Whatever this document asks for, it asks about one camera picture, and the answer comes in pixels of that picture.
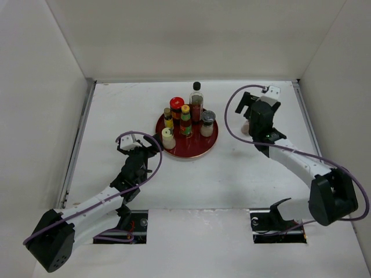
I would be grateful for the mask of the small yellow-label oil bottle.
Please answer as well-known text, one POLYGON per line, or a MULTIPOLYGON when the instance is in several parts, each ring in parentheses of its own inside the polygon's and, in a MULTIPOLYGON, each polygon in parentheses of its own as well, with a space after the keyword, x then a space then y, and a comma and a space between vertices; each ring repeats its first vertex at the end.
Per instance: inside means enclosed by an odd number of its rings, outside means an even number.
POLYGON ((163 110, 163 117, 164 117, 164 125, 166 128, 173 130, 173 118, 172 118, 172 111, 170 108, 165 108, 163 110))

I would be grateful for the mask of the black-cap dark vinegar bottle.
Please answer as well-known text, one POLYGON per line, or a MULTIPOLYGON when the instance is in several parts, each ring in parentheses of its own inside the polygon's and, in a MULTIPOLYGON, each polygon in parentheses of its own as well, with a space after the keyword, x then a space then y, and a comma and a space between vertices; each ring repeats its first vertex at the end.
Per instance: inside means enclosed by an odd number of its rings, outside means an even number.
POLYGON ((201 120, 203 111, 203 94, 201 93, 201 83, 194 82, 192 85, 193 92, 190 94, 191 118, 194 123, 201 120))

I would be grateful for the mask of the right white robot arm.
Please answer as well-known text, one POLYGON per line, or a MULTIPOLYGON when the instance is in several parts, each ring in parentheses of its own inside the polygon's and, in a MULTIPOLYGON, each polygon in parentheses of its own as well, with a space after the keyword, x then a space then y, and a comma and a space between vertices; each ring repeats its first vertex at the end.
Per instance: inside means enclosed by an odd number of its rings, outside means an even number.
POLYGON ((235 112, 240 114, 247 107, 243 116, 249 121, 249 135, 255 147, 308 186, 308 210, 316 222, 328 226, 355 212, 358 201, 351 177, 338 166, 322 163, 320 158, 301 155, 287 136, 273 127, 273 118, 280 105, 276 98, 244 92, 235 112))

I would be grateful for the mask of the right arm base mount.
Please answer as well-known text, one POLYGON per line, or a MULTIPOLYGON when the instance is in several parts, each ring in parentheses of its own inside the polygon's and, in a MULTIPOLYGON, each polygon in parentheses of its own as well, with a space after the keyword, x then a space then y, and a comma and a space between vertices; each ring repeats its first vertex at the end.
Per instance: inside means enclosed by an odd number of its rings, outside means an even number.
POLYGON ((290 198, 282 199, 269 208, 250 210, 250 226, 255 244, 307 243, 304 228, 293 229, 301 221, 284 220, 278 210, 278 206, 288 200, 290 198))

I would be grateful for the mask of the cream-cap white shaker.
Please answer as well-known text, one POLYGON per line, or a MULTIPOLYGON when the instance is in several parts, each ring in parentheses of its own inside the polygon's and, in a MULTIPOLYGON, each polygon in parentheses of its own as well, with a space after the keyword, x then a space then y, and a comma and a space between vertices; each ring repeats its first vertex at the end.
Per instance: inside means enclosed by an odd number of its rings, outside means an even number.
POLYGON ((165 149, 173 149, 176 146, 176 140, 171 128, 162 129, 162 145, 165 149))

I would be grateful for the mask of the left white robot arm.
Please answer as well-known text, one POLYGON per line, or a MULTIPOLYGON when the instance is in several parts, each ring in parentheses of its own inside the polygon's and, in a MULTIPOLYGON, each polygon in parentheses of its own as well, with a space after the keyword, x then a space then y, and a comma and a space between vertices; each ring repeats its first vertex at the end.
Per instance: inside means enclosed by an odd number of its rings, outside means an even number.
POLYGON ((61 268, 72 252, 88 238, 115 228, 124 231, 130 224, 127 204, 157 173, 148 168, 148 160, 162 156, 159 134, 141 133, 148 146, 136 139, 137 132, 127 131, 115 141, 126 160, 117 177, 96 196, 65 210, 50 209, 38 221, 31 236, 23 242, 26 249, 48 273, 61 268))

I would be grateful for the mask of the grey-lid salt grinder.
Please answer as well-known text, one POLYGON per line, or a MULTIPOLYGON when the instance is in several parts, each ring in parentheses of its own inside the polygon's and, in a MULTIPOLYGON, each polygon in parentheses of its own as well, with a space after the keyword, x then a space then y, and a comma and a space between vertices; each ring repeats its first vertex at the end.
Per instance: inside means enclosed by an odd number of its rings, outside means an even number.
POLYGON ((204 137, 210 137, 213 134, 213 125, 216 119, 216 115, 211 110, 203 111, 201 115, 202 126, 200 129, 201 135, 204 137))

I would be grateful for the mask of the red-lid chili sauce jar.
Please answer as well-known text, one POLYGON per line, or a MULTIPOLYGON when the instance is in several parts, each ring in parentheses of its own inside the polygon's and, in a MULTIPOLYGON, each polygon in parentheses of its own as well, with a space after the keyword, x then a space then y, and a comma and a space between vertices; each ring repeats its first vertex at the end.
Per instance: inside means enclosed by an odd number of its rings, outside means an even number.
POLYGON ((181 118, 181 108, 185 104, 183 98, 181 97, 173 97, 169 101, 169 106, 173 118, 173 122, 178 125, 180 123, 181 118))

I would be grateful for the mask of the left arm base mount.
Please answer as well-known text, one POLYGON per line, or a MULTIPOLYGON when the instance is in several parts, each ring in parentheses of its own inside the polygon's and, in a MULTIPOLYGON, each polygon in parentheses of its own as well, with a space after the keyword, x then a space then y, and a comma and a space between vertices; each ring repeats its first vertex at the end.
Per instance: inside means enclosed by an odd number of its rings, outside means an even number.
POLYGON ((125 220, 93 239, 93 244, 146 244, 148 210, 133 210, 125 220))

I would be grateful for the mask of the yellow-cap red sauce bottle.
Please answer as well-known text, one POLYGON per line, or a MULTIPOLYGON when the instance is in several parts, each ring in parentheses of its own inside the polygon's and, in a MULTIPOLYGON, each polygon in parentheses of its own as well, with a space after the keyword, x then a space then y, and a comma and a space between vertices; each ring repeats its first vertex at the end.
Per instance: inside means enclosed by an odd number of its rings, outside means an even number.
POLYGON ((181 107, 180 133, 184 136, 189 136, 192 133, 192 119, 188 105, 181 107))

